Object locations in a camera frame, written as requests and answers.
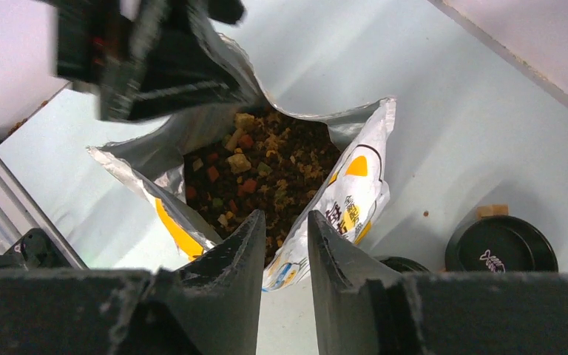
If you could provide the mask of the cat food bag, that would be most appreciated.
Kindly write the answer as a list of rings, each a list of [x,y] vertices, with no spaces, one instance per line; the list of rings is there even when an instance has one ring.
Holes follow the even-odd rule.
[[[185,155],[231,134],[237,113],[262,115],[272,110],[326,124],[332,143],[341,152],[283,246],[270,263],[265,262],[263,290],[276,291],[310,274],[309,212],[321,212],[342,237],[357,244],[389,201],[385,165],[386,143],[395,122],[393,98],[330,115],[288,113],[266,95],[260,95],[253,107],[208,104],[179,112],[139,138],[91,146],[87,151],[114,178],[152,204],[177,248],[193,261],[224,239],[186,203]]]

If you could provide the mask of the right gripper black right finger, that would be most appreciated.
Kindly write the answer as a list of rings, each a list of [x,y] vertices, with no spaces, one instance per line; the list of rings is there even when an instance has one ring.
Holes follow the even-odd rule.
[[[568,354],[568,274],[404,273],[308,214],[321,354]]]

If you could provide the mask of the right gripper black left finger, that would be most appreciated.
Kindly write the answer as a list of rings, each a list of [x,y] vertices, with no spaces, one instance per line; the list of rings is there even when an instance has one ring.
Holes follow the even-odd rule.
[[[253,354],[266,221],[256,210],[175,271],[0,270],[0,354]]]

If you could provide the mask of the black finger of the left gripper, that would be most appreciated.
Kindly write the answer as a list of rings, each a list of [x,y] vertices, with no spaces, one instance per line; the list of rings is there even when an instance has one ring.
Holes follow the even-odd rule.
[[[206,104],[252,105],[259,90],[237,53],[214,30],[212,20],[236,25],[243,18],[241,1],[168,1],[166,49],[180,92],[166,99],[166,112]]]

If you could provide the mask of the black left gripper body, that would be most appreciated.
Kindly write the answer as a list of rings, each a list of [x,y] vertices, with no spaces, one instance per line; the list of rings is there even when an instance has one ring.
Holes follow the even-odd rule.
[[[98,95],[102,121],[135,123],[180,110],[206,88],[187,1],[50,1],[55,73]]]

